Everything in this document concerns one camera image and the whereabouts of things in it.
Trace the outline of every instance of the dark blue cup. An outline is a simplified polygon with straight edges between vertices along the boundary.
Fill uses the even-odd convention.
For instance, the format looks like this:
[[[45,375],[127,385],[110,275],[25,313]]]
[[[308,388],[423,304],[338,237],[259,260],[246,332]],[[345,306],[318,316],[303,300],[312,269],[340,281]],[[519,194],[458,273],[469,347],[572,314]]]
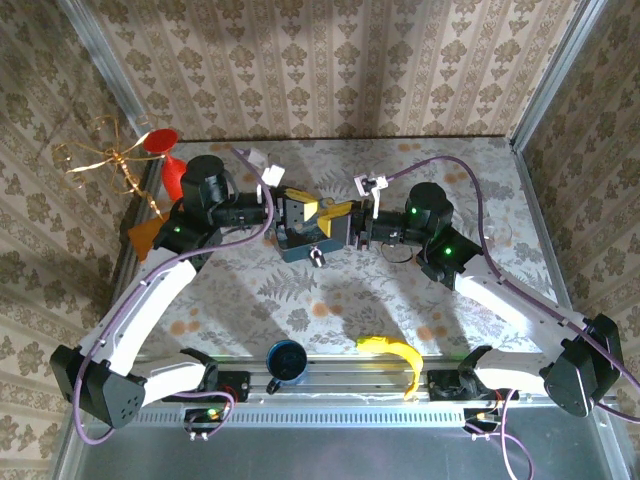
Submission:
[[[293,340],[282,340],[267,353],[267,370],[273,376],[267,393],[273,395],[282,385],[295,385],[307,369],[307,352]]]

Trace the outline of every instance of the yellow object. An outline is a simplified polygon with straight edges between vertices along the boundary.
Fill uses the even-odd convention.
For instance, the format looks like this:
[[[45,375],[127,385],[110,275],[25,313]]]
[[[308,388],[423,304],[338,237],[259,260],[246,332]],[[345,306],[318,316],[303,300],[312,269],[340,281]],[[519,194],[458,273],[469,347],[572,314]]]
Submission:
[[[351,202],[340,203],[332,207],[327,208],[318,217],[318,226],[322,233],[331,238],[331,220],[338,217],[343,217],[351,211]]]
[[[359,352],[368,353],[393,353],[404,358],[411,368],[413,369],[413,382],[409,385],[409,388],[404,392],[404,399],[408,400],[413,393],[418,390],[420,386],[420,373],[424,361],[422,355],[411,345],[400,342],[390,337],[360,337],[356,342],[356,347]]]
[[[284,193],[291,200],[302,202],[304,204],[303,213],[305,222],[313,217],[318,211],[318,200],[316,200],[310,193],[303,192],[302,190],[296,190],[295,188],[287,188]]]

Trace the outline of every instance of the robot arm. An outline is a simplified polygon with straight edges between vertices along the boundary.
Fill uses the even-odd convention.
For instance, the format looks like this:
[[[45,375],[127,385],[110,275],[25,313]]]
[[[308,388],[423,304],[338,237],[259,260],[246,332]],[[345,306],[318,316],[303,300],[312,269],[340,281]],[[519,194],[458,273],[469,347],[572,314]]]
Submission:
[[[105,326],[124,299],[149,271],[175,257],[165,248],[151,250],[144,266],[100,323],[71,350],[61,345],[51,357],[53,372],[63,395],[73,395],[78,368]],[[185,260],[161,272],[144,290],[122,323],[107,337],[94,355],[81,391],[80,405],[108,425],[126,425],[144,405],[178,392],[198,388],[207,372],[215,371],[215,362],[190,350],[158,362],[139,364],[134,361],[142,343],[160,316],[196,275],[196,269]]]
[[[273,175],[273,181],[267,183],[277,187],[282,169],[269,169],[265,175]],[[220,244],[221,227],[263,224],[267,215],[259,197],[256,193],[238,192],[229,196],[228,176],[217,157],[205,155],[189,162],[181,179],[184,197],[156,236],[154,249],[136,279],[76,349],[60,346],[52,355],[51,366],[67,400],[72,398],[78,371],[88,352],[103,338],[124,299],[151,270],[177,255]],[[373,205],[367,200],[336,205],[333,199],[315,199],[287,187],[271,191],[275,198],[271,227],[285,262],[311,259],[315,266],[322,266],[324,253],[345,245],[362,249],[370,248],[373,242],[384,242],[421,247],[416,259],[424,274],[515,325],[542,352],[507,353],[479,347],[461,363],[461,383],[464,380],[485,390],[515,388],[546,393],[569,413],[588,415],[618,379],[619,372],[566,325],[586,325],[584,331],[621,360],[620,339],[612,320],[604,315],[586,320],[500,269],[500,278],[494,275],[482,249],[451,226],[453,205],[438,185],[415,185],[404,212],[379,209],[380,190],[388,185],[384,176],[359,176],[356,185],[361,194],[372,194]],[[146,285],[89,362],[80,391],[80,407],[84,411],[119,428],[130,422],[142,406],[155,400],[188,390],[215,390],[215,360],[192,349],[170,359],[134,366],[142,343],[164,310],[193,280],[207,258],[208,254],[191,256],[166,268]],[[505,281],[556,309],[564,323],[514,293]]]

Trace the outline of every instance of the orange object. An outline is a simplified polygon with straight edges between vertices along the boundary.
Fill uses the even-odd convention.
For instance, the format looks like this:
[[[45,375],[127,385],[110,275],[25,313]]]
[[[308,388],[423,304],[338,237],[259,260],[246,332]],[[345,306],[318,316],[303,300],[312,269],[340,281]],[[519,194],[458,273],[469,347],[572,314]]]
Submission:
[[[149,250],[153,248],[153,239],[156,238],[160,227],[169,219],[169,212],[163,213],[162,217],[162,219],[158,217],[152,218],[147,222],[130,228],[127,232],[140,262],[144,262],[147,259]]]

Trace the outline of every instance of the gold wire ornament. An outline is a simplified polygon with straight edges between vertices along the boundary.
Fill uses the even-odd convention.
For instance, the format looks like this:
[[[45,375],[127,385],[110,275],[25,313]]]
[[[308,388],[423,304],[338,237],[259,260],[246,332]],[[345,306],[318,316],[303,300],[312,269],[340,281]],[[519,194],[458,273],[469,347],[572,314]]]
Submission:
[[[158,117],[153,114],[144,114],[136,119],[136,123],[140,126],[150,125],[152,128],[157,126]],[[77,189],[82,188],[86,184],[86,178],[84,176],[84,172],[89,170],[95,170],[101,167],[113,168],[113,174],[111,175],[111,181],[109,182],[111,188],[114,192],[120,195],[127,194],[136,194],[142,197],[149,204],[149,208],[155,212],[158,217],[163,219],[162,213],[156,204],[153,196],[140,188],[140,177],[135,175],[129,169],[127,162],[148,162],[151,160],[157,160],[159,158],[163,158],[164,155],[158,155],[153,157],[134,157],[130,155],[130,152],[136,147],[140,146],[142,142],[147,138],[149,133],[144,134],[140,137],[136,143],[132,146],[126,148],[125,150],[121,150],[120,145],[120,125],[118,123],[118,119],[113,115],[102,115],[100,117],[96,117],[91,121],[93,125],[93,133],[98,132],[104,126],[112,125],[115,137],[115,144],[105,148],[104,150],[99,150],[97,148],[93,148],[89,145],[80,142],[67,142],[55,147],[51,155],[53,157],[53,163],[57,167],[60,168],[68,168],[73,160],[72,149],[70,147],[78,147],[86,152],[90,152],[91,154],[100,156],[101,160],[91,165],[85,165],[82,167],[68,168],[65,170],[64,175],[62,177],[61,183],[62,186],[68,189]],[[119,189],[116,186],[116,181],[120,180],[123,183],[124,190]]]

